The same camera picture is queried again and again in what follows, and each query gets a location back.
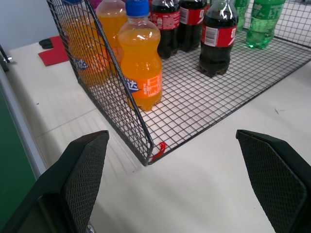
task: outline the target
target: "wire basket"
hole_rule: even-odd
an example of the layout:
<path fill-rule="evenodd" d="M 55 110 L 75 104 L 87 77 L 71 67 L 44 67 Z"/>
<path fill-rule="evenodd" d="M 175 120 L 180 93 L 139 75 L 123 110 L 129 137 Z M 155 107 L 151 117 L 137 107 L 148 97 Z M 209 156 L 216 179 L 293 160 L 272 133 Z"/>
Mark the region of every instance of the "wire basket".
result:
<path fill-rule="evenodd" d="M 311 5 L 286 2 L 267 49 L 245 46 L 238 33 L 227 73 L 208 78 L 198 69 L 200 48 L 162 61 L 163 97 L 140 110 L 92 7 L 47 0 L 76 78 L 97 108 L 145 166 L 209 129 L 311 60 Z M 72 21 L 79 15 L 79 20 Z"/>

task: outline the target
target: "green soda bottle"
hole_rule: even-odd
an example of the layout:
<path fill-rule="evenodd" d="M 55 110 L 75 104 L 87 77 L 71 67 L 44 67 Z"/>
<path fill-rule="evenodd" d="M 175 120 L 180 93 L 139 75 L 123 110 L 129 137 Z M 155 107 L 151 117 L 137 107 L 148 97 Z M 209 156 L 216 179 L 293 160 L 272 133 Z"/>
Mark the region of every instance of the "green soda bottle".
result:
<path fill-rule="evenodd" d="M 268 46 L 273 39 L 284 2 L 285 0 L 254 0 L 251 26 L 246 37 L 248 47 L 264 49 Z"/>
<path fill-rule="evenodd" d="M 235 0 L 234 7 L 237 9 L 239 22 L 238 22 L 238 32 L 242 31 L 245 23 L 245 13 L 248 8 L 250 0 Z"/>

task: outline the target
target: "orange soda bottle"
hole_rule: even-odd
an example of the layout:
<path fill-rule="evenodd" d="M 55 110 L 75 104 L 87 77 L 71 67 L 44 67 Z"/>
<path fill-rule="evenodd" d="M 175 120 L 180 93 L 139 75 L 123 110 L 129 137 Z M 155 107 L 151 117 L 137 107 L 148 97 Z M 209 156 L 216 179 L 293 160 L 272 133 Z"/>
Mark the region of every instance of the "orange soda bottle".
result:
<path fill-rule="evenodd" d="M 127 22 L 125 3 L 122 0 L 103 0 L 96 8 L 96 15 L 102 24 L 112 51 L 120 63 L 123 52 L 118 41 L 118 33 Z"/>
<path fill-rule="evenodd" d="M 96 30 L 94 20 L 88 17 L 86 9 L 83 10 L 86 8 L 83 1 L 71 1 L 75 3 L 64 2 L 64 17 L 61 19 L 70 54 L 86 86 L 103 85 L 108 76 L 110 60 L 104 49 L 104 41 Z"/>
<path fill-rule="evenodd" d="M 138 107 L 150 111 L 162 98 L 162 62 L 156 51 L 159 29 L 148 20 L 148 0 L 128 0 L 128 22 L 119 31 L 121 70 Z"/>

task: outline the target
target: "plastic bottle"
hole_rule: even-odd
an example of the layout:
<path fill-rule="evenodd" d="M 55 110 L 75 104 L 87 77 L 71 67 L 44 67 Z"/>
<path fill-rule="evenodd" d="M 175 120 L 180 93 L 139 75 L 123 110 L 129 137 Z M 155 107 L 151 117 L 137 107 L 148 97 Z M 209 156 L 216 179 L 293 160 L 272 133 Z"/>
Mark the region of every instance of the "plastic bottle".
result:
<path fill-rule="evenodd" d="M 180 24 L 177 31 L 179 48 L 188 52 L 199 47 L 207 0 L 180 0 Z"/>
<path fill-rule="evenodd" d="M 245 13 L 247 11 L 250 0 L 235 0 L 234 7 L 238 12 L 239 22 L 238 22 L 238 32 L 243 30 L 245 24 Z"/>
<path fill-rule="evenodd" d="M 61 18 L 68 49 L 79 77 L 86 86 L 101 85 L 108 76 L 108 56 L 102 38 L 95 29 L 95 22 L 88 17 L 83 0 L 65 0 Z"/>
<path fill-rule="evenodd" d="M 179 17 L 179 4 L 177 0 L 152 1 L 151 22 L 153 22 L 161 32 L 161 40 L 157 47 L 157 52 L 163 59 L 167 59 L 172 54 L 177 53 Z"/>
<path fill-rule="evenodd" d="M 127 22 L 125 3 L 122 0 L 103 0 L 96 8 L 96 15 L 102 24 L 112 51 L 120 63 L 123 51 L 118 41 L 118 33 Z"/>
<path fill-rule="evenodd" d="M 162 98 L 162 62 L 156 51 L 160 31 L 148 20 L 148 0 L 126 2 L 128 22 L 119 32 L 121 70 L 138 107 L 151 110 Z"/>
<path fill-rule="evenodd" d="M 264 49 L 274 37 L 276 23 L 282 13 L 284 0 L 255 0 L 251 26 L 246 44 L 250 48 Z"/>
<path fill-rule="evenodd" d="M 93 7 L 94 11 L 96 11 L 96 8 L 98 5 L 102 2 L 102 0 L 89 0 L 89 4 Z"/>
<path fill-rule="evenodd" d="M 226 73 L 237 25 L 238 13 L 231 0 L 216 0 L 207 11 L 203 21 L 199 60 L 199 66 L 207 76 Z"/>

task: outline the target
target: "red object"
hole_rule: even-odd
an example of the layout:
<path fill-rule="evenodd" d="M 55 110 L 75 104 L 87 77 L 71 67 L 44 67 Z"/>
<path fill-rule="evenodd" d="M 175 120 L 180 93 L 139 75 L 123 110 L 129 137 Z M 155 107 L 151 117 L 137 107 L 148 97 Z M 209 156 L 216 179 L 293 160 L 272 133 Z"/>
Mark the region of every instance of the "red object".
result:
<path fill-rule="evenodd" d="M 69 60 L 60 36 L 51 37 L 51 42 L 53 49 L 39 53 L 46 67 Z"/>
<path fill-rule="evenodd" d="M 204 15 L 209 5 L 202 9 L 186 9 L 180 7 L 180 22 L 187 25 L 199 25 L 203 22 Z"/>
<path fill-rule="evenodd" d="M 231 28 L 210 28 L 203 25 L 201 41 L 212 47 L 229 47 L 234 43 L 237 26 Z"/>
<path fill-rule="evenodd" d="M 179 26 L 179 11 L 174 13 L 151 12 L 151 22 L 160 30 L 173 30 Z"/>
<path fill-rule="evenodd" d="M 154 161 L 154 160 L 162 157 L 162 155 L 164 154 L 166 148 L 167 148 L 167 144 L 165 142 L 160 142 L 160 152 L 158 154 L 154 155 L 151 158 L 151 161 Z"/>

